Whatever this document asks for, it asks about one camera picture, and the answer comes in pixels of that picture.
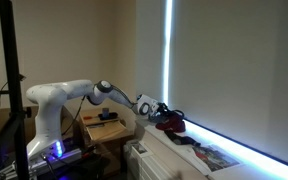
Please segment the aluminium robot base rails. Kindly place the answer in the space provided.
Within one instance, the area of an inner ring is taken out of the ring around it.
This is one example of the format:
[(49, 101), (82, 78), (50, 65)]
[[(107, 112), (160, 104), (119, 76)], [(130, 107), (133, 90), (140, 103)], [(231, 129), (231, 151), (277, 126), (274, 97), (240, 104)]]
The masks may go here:
[[(56, 170), (64, 166), (73, 165), (81, 157), (80, 149), (66, 152), (61, 157), (56, 156), (54, 153), (43, 154), (41, 161), (28, 166), (29, 180), (37, 180), (38, 176), (49, 173), (51, 169)], [(17, 163), (15, 161), (0, 170), (0, 180), (18, 180)]]

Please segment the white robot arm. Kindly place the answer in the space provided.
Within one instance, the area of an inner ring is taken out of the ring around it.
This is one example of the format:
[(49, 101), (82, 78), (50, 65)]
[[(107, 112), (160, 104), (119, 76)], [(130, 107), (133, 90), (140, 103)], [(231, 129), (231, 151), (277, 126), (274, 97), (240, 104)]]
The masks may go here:
[(159, 102), (141, 94), (135, 102), (108, 81), (94, 84), (91, 80), (73, 80), (41, 84), (30, 87), (26, 97), (38, 105), (35, 117), (35, 137), (27, 145), (29, 161), (40, 160), (41, 153), (54, 153), (61, 157), (65, 152), (61, 134), (61, 115), (67, 101), (86, 97), (92, 105), (100, 105), (106, 99), (131, 109), (136, 115), (152, 116)]

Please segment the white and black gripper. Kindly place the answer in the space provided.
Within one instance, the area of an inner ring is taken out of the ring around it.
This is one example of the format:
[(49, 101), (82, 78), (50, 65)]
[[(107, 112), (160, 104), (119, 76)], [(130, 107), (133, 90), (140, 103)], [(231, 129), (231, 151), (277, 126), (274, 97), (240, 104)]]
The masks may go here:
[(135, 114), (145, 116), (152, 115), (157, 111), (159, 105), (158, 101), (144, 94), (137, 97), (137, 101), (132, 107)]

